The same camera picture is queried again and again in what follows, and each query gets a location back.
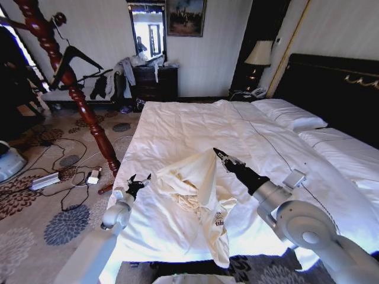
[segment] carpet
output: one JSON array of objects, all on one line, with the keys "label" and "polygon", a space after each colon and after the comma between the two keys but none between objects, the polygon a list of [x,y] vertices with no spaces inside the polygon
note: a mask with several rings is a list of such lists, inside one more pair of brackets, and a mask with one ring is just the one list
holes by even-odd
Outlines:
[{"label": "carpet", "polygon": [[[104,107],[95,112],[121,160],[140,114]],[[76,166],[98,152],[97,144],[77,110],[46,113],[44,122],[9,141],[28,164],[21,175],[0,184],[0,283],[52,283],[83,238],[100,225],[111,194],[97,193],[113,182],[101,154],[85,161],[73,182],[79,183],[91,168],[102,167],[99,183],[88,188],[88,198],[86,186],[72,188]],[[56,171],[60,183],[38,192],[27,189],[32,180]]]},{"label": "carpet", "polygon": [[[101,107],[95,112],[121,160],[140,114]],[[52,283],[83,238],[100,225],[111,192],[98,195],[97,190],[111,184],[113,176],[101,154],[85,161],[98,147],[75,109],[47,114],[43,123],[9,143],[28,164],[21,175],[0,184],[0,283]],[[102,167],[99,183],[88,188],[87,199],[86,186],[70,189],[78,165],[74,184],[93,167]],[[39,192],[27,190],[33,179],[56,171],[60,183]],[[117,283],[152,283],[175,273],[229,275],[236,281],[259,284],[334,283],[321,262],[306,272],[297,272],[300,268],[291,250],[283,256],[234,256],[228,269],[213,261],[123,263]]]}]

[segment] black headboard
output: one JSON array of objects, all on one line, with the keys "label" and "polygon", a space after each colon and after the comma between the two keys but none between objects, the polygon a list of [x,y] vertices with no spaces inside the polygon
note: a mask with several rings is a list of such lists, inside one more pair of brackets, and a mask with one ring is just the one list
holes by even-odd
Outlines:
[{"label": "black headboard", "polygon": [[379,149],[379,61],[292,54],[274,98]]}]

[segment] framed painting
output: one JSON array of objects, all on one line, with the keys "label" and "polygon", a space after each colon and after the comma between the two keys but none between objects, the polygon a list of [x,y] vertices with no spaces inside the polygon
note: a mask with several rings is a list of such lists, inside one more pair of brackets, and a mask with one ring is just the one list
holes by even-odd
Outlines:
[{"label": "framed painting", "polygon": [[167,35],[202,37],[207,0],[166,0]]}]

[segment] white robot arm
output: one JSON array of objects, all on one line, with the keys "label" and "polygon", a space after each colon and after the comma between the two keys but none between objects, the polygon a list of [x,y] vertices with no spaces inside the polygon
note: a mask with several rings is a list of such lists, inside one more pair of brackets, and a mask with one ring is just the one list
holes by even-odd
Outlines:
[{"label": "white robot arm", "polygon": [[[337,235],[320,208],[304,201],[288,201],[290,191],[259,176],[238,159],[214,149],[228,172],[233,172],[259,202],[259,216],[291,248],[313,250],[337,283],[379,283],[379,263],[353,241]],[[271,212],[277,209],[275,219]]]},{"label": "white robot arm", "polygon": [[57,275],[54,284],[98,283],[99,275],[114,250],[117,236],[129,223],[137,191],[150,183],[151,175],[138,182],[134,181],[135,177],[129,179],[128,191],[124,188],[113,190],[117,201],[105,212],[101,228],[93,230],[84,238]]}]

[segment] wooden dresser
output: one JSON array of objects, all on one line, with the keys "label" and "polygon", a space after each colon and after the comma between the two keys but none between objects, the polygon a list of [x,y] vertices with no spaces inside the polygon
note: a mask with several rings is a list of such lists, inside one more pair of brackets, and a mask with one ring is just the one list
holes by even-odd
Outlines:
[{"label": "wooden dresser", "polygon": [[134,99],[144,101],[171,102],[178,97],[178,68],[160,67],[158,83],[155,82],[154,67],[134,67],[136,85],[131,94]]}]

